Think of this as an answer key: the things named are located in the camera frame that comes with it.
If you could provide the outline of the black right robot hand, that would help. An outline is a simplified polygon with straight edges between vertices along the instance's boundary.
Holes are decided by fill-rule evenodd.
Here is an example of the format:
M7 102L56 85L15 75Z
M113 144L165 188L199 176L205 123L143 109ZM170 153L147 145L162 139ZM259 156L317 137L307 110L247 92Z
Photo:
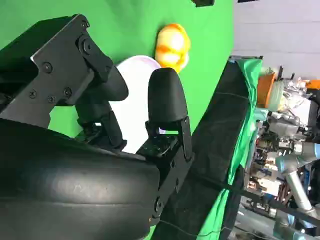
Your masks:
M110 102L129 89L82 14L42 20L0 51L0 237L142 240L194 156L181 80L148 82L148 138L124 152Z

